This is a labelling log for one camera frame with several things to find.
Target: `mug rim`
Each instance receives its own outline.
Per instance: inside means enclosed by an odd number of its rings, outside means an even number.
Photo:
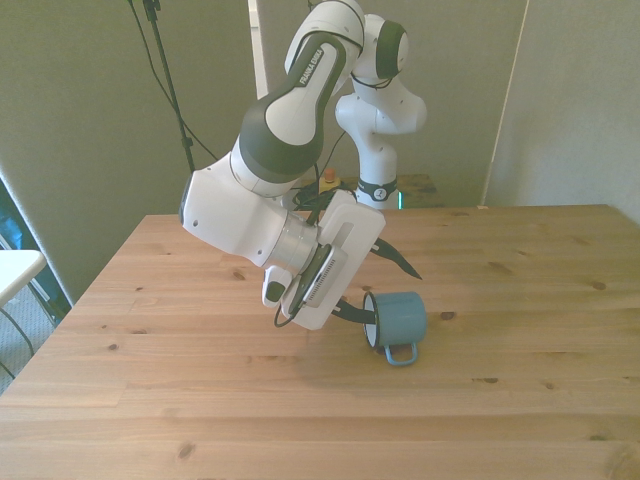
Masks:
[[[367,325],[364,325],[364,335],[367,339],[367,342],[369,343],[369,345],[371,346],[371,348],[379,348],[380,345],[380,315],[378,313],[378,303],[376,302],[376,297],[373,294],[373,292],[371,290],[369,290],[368,292],[365,292],[364,297],[362,297],[362,309],[363,310],[367,310],[367,297],[371,297],[371,304],[373,306],[373,315],[374,315],[374,319],[375,319],[375,326],[376,326],[376,338],[375,338],[375,342],[374,345],[371,345],[371,340],[369,340],[369,334],[367,333]]]

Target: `wood knot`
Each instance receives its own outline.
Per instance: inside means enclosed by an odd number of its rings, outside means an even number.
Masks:
[[[195,452],[195,450],[196,446],[193,443],[185,443],[182,447],[180,447],[178,458],[180,460],[186,460],[193,454],[193,452]]]
[[[576,242],[578,245],[583,245],[585,247],[591,245],[589,242],[587,242],[584,238],[580,238],[580,237],[576,237],[576,236],[572,236],[571,240],[573,240],[574,242]]]
[[[498,262],[489,262],[489,266],[493,268],[496,272],[502,273],[504,275],[513,275],[513,270],[505,267],[503,264]]]

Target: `overturned mug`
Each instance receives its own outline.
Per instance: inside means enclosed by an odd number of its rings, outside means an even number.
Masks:
[[[391,365],[411,365],[418,358],[416,343],[427,333],[427,311],[416,292],[380,293],[367,292],[364,310],[373,312],[375,324],[364,326],[369,345],[384,347]],[[406,361],[393,359],[390,347],[411,344],[412,357]]]

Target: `wooden table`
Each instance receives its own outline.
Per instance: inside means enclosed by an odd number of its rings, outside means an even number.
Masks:
[[[640,478],[640,230],[606,206],[387,213],[410,367],[273,327],[262,270],[147,217],[0,397],[2,479]]]

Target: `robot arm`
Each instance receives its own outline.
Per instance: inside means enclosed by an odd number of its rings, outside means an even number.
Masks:
[[[263,303],[309,329],[336,309],[385,220],[337,191],[320,223],[309,225],[278,197],[318,160],[327,102],[357,70],[363,48],[355,0],[317,5],[291,44],[284,84],[250,107],[231,152],[194,172],[180,208],[186,230],[264,268]]]
[[[364,50],[352,72],[355,93],[340,99],[336,119],[358,148],[358,201],[379,209],[397,208],[397,155],[376,134],[418,131],[427,108],[398,78],[409,54],[404,28],[377,15],[365,18]]]

